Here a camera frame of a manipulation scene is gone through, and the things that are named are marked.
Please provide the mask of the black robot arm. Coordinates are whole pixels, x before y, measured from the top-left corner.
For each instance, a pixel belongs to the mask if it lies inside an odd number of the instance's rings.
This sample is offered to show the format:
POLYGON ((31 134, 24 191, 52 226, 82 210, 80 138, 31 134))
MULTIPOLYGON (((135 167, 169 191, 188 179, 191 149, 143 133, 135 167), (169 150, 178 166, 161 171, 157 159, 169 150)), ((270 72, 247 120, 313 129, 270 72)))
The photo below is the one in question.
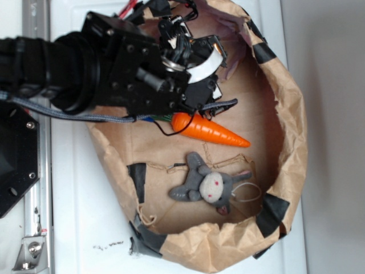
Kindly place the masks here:
POLYGON ((226 54, 215 35, 193 38, 181 17, 163 19, 155 40, 130 21, 90 12, 80 31, 53 42, 1 40, 1 90, 43 96, 66 114, 96 106, 131 116, 201 111, 221 97, 226 54))

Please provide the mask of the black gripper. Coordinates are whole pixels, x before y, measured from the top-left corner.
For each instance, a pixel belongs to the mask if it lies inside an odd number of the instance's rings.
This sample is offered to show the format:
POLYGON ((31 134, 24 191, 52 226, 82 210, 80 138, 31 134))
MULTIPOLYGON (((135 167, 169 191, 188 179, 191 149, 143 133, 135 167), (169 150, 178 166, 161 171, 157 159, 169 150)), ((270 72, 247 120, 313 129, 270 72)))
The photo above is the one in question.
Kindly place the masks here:
POLYGON ((132 22, 89 12, 81 33, 98 60, 96 106, 124 107, 133 116, 166 115, 199 110, 222 97, 214 73, 227 66, 227 53, 216 35, 189 40, 186 72, 168 71, 155 39, 132 22))

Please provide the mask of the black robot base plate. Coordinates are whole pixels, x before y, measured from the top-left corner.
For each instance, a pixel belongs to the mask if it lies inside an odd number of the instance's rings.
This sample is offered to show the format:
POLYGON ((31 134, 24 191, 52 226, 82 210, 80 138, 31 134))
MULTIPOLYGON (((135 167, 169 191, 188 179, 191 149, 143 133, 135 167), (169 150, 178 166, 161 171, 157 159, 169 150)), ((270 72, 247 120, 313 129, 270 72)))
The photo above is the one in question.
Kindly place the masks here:
POLYGON ((1 218, 39 179, 38 126, 22 107, 1 103, 1 218))

